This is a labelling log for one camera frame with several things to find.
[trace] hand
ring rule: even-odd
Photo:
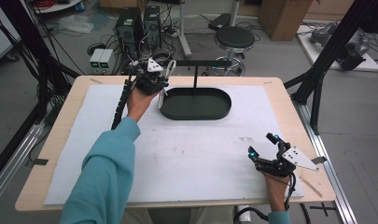
[[[127,101],[127,108],[128,114],[127,117],[132,118],[136,122],[142,118],[145,114],[148,106],[150,105],[151,100],[157,95],[158,93],[154,93],[152,95],[144,95],[140,90],[137,88],[131,91],[130,97]]]
[[[285,191],[287,189],[290,176],[280,177],[264,174],[265,183],[268,191],[268,201],[273,212],[286,211],[285,209]]]

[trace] black stool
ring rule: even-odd
[[[233,58],[233,54],[242,54],[255,45],[255,37],[252,33],[241,27],[225,26],[216,31],[215,43],[229,52],[227,56],[216,58],[216,60],[228,60],[232,62],[232,65],[230,67],[213,67],[213,73],[219,76],[217,70],[223,70],[225,72],[224,76],[229,72],[233,72],[239,77],[243,76],[245,74],[245,66],[239,59]]]

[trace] computer tower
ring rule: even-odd
[[[143,17],[147,49],[161,48],[160,7],[146,6]]]
[[[138,60],[140,55],[139,43],[144,37],[142,17],[139,7],[124,7],[116,23],[119,42],[123,43],[124,54],[130,59]]]

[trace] black oval tray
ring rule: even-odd
[[[168,119],[223,119],[231,109],[230,96],[216,88],[172,88],[160,112]]]

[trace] person's right arm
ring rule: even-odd
[[[271,213],[268,214],[270,224],[290,224],[289,213],[285,209],[285,191],[289,177],[277,177],[264,174],[268,201],[271,207]]]

